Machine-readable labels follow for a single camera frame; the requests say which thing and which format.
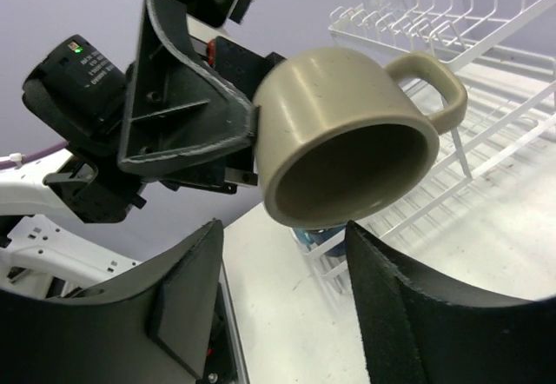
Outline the olive green mug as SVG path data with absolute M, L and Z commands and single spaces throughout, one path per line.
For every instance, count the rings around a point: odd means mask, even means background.
M 377 213 L 433 167 L 440 136 L 467 111 L 467 90 L 433 56 L 380 65 L 356 50 L 307 50 L 255 92 L 255 157 L 268 215 L 291 228 Z

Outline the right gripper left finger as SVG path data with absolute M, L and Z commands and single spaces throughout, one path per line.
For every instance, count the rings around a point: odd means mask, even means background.
M 222 263 L 213 220 L 166 252 L 71 297 L 1 293 L 4 383 L 194 383 Z

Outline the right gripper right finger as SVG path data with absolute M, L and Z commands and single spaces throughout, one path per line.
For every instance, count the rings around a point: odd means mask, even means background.
M 348 273 L 373 383 L 553 383 L 555 299 L 472 286 L 390 247 L 356 222 Z

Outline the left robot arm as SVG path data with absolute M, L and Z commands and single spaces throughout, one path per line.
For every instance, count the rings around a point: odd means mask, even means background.
M 122 222 L 144 188 L 233 195 L 254 187 L 254 95 L 282 58 L 222 34 L 202 40 L 178 0 L 144 0 L 136 57 L 119 70 L 82 36 L 56 46 L 26 77 L 23 104 L 65 139 L 1 165 L 1 260 L 81 288 L 134 260 L 51 221 Z

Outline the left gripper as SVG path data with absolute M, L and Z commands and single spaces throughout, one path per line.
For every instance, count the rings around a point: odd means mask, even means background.
M 119 168 L 164 175 L 168 189 L 233 195 L 258 184 L 255 92 L 286 58 L 260 56 L 219 36 L 195 52 L 186 6 L 144 0 L 136 60 L 122 116 Z

